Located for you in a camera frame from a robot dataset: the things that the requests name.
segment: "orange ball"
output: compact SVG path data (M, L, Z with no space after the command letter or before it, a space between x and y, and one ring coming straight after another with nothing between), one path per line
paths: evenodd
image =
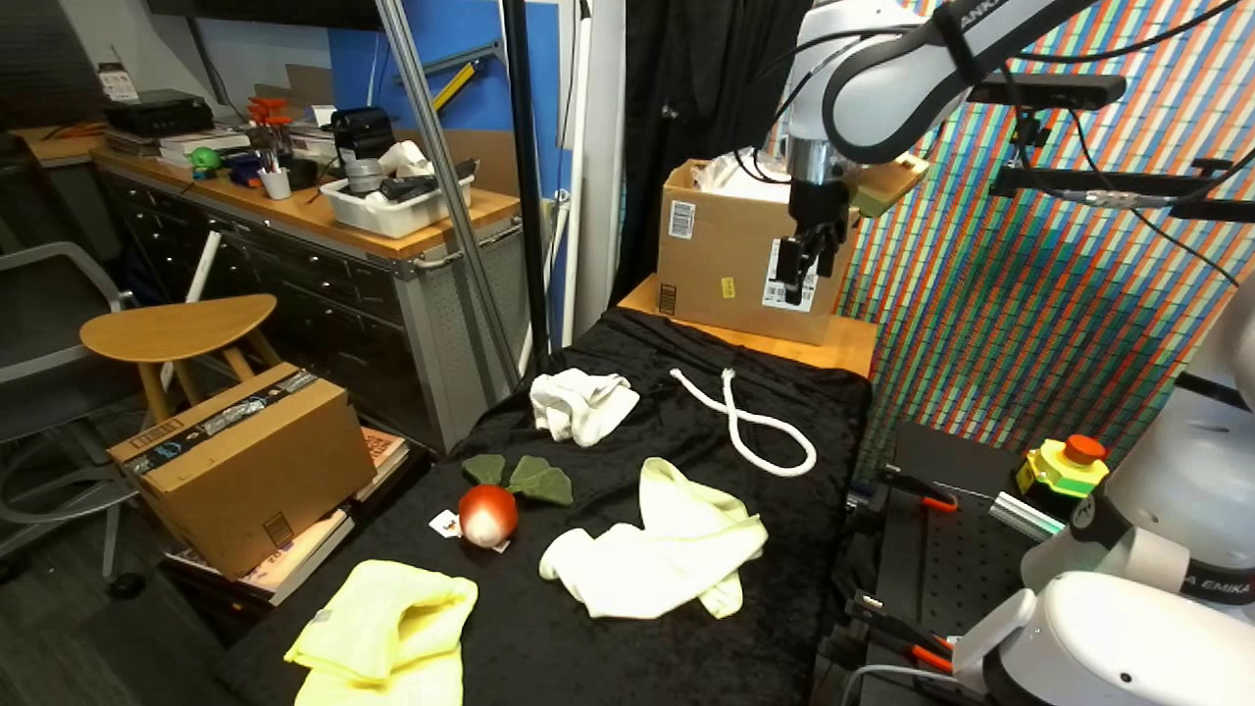
M519 529L519 499L506 487L471 487L459 499L464 538L477 550L506 550Z

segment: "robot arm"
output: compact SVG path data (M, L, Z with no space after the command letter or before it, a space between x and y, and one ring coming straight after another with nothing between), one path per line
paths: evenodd
M798 219L783 289L847 235L847 163L886 163L998 70L1093 0L950 0L930 21L897 0L816 0L779 96Z

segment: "wooden chair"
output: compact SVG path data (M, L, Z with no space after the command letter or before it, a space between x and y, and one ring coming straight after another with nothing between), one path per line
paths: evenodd
M275 313L275 295L243 295L243 296L208 296L208 300L177 300L177 306L141 306L92 319L79 328L79 340L106 357L137 364L148 425L170 419L174 402L162 384L162 370L174 370L184 401L205 401L187 359L224 357L235 380L256 377L243 357L243 340L256 343L263 364L275 364L277 354L263 337L263 320Z

